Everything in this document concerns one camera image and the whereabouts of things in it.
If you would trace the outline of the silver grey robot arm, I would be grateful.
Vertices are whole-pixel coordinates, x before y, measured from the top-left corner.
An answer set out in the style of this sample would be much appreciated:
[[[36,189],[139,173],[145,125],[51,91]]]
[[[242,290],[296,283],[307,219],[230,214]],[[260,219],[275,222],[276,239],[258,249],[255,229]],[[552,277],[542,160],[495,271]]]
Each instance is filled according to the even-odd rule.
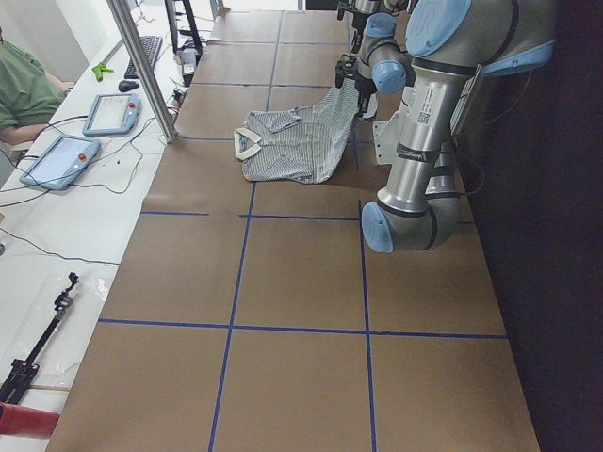
[[[357,54],[360,50],[365,30],[367,29],[368,18],[377,14],[384,13],[393,17],[398,17],[403,11],[410,14],[417,1],[380,1],[380,0],[345,0],[336,3],[336,19],[343,21],[349,14],[353,34],[350,38],[350,50]]]
[[[554,1],[342,1],[355,30],[336,81],[352,79],[358,110],[376,93],[403,93],[385,125],[391,170],[362,210],[375,251],[428,250],[443,244],[459,218],[452,117],[466,82],[545,65],[552,56]]]

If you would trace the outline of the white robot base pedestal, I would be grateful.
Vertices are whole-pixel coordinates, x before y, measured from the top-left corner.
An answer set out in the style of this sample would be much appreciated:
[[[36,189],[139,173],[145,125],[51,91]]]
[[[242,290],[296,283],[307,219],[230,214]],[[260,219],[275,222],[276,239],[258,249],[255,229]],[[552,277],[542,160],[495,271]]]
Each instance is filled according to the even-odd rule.
[[[388,121],[375,121],[372,125],[373,142],[378,165],[391,165],[397,155],[401,134],[400,113],[405,112],[401,104]]]

